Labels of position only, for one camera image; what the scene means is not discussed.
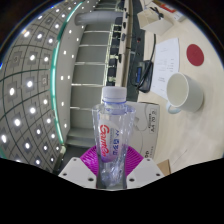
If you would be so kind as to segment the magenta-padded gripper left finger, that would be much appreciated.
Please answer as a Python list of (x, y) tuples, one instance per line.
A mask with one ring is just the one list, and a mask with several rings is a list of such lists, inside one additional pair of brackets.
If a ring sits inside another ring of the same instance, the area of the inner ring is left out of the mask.
[(80, 158), (72, 157), (59, 177), (84, 188), (96, 188), (99, 164), (96, 147), (88, 149)]

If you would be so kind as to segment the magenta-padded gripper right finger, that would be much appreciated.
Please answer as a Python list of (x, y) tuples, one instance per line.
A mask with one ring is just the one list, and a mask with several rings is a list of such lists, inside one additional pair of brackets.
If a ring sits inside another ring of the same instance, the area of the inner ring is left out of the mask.
[(144, 158), (134, 148), (128, 148), (125, 159), (125, 177), (128, 188), (143, 187), (163, 176), (164, 174), (151, 158)]

